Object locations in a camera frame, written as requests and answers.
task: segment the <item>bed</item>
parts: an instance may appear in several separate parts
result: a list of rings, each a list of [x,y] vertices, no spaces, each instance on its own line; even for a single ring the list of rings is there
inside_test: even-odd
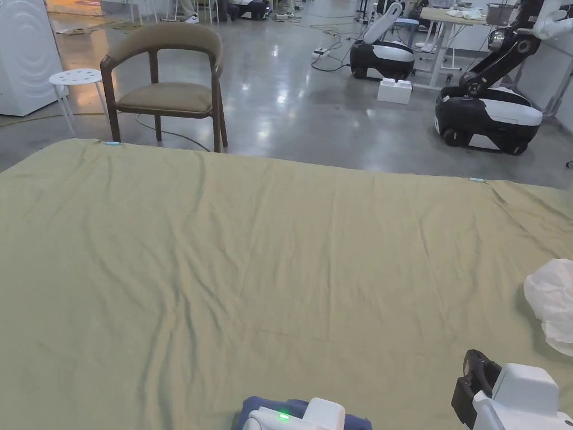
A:
[[[323,397],[457,428],[467,349],[547,369],[524,278],[573,258],[566,191],[97,140],[0,174],[6,429],[230,429]]]

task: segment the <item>white box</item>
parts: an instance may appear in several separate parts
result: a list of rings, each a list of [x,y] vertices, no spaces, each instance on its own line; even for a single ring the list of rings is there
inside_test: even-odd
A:
[[[378,101],[390,101],[392,103],[408,104],[412,93],[410,81],[384,78],[378,87]]]

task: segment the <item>white sneaker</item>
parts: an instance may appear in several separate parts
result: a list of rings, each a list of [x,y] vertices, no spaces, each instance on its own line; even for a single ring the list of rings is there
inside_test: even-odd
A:
[[[186,19],[185,22],[187,22],[187,24],[198,24],[199,23],[199,15],[194,13],[188,19]]]

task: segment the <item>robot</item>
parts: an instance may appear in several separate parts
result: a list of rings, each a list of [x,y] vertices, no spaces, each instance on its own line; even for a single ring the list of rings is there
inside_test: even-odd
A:
[[[382,76],[396,80],[406,79],[414,68],[414,52],[399,42],[379,40],[400,17],[402,4],[395,2],[376,20],[362,40],[350,48],[350,70],[357,79],[367,77],[374,69]]]
[[[488,37],[490,54],[460,77],[457,87],[441,90],[435,128],[450,146],[477,146],[520,155],[528,147],[543,114],[520,95],[492,89],[542,40],[573,31],[573,18],[561,10],[571,0],[522,0],[515,22]]]
[[[540,368],[509,363],[503,368],[470,349],[452,407],[470,430],[567,430],[573,421],[559,412],[559,387]]]
[[[509,363],[503,368],[477,350],[464,359],[452,407],[469,430],[567,430],[573,421],[559,412],[559,388],[540,368]],[[313,398],[302,418],[264,406],[251,410],[242,430],[343,430],[368,428],[368,420],[345,415],[344,407]]]

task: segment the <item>white cabinet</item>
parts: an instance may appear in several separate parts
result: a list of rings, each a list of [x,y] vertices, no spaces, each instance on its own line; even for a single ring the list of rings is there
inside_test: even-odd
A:
[[[43,0],[0,0],[0,115],[24,116],[56,101],[62,71]]]

